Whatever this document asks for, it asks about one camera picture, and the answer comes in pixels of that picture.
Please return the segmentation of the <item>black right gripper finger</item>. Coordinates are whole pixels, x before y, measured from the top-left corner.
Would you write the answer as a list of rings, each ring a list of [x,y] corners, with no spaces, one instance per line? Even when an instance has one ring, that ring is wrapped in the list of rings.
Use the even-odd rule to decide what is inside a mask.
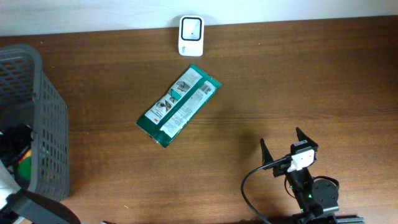
[[[262,165],[268,165],[274,162],[273,157],[268,150],[265,140],[263,138],[260,139],[261,151],[262,151]]]
[[[311,147],[318,147],[318,144],[310,139],[299,127],[296,127],[295,130],[299,141],[306,141]]]

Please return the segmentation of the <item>green white wipes package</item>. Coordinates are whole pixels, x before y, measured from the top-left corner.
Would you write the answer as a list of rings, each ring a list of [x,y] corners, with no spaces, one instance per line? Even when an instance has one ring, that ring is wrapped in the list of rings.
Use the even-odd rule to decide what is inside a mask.
[[[221,87],[218,80],[191,65],[136,124],[166,148]]]

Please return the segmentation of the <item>green lid jar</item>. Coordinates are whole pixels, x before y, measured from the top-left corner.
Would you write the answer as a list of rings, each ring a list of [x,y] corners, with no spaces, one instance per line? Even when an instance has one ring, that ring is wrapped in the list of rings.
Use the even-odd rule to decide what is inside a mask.
[[[31,169],[32,169],[32,150],[29,150],[19,161],[17,166],[17,171],[21,178],[25,180],[30,180],[32,172]]]

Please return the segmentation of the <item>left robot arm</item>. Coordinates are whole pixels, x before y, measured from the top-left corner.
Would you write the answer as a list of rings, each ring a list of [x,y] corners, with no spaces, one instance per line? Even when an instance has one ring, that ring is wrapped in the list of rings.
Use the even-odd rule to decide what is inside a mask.
[[[20,124],[1,133],[1,210],[32,223],[79,224],[79,218],[66,206],[20,188],[9,166],[17,164],[31,148],[32,128]]]

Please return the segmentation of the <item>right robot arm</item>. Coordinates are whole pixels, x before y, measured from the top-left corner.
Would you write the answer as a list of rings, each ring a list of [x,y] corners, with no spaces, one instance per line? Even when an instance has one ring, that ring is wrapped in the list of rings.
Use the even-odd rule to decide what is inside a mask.
[[[301,212],[290,217],[273,217],[270,223],[287,224],[354,224],[364,223],[363,217],[355,215],[338,217],[339,182],[324,175],[312,176],[308,168],[317,160],[318,144],[310,139],[300,128],[296,128],[298,141],[290,146],[290,153],[273,160],[265,141],[260,140],[262,163],[270,165],[273,176],[284,176],[289,184],[289,193],[296,199]]]

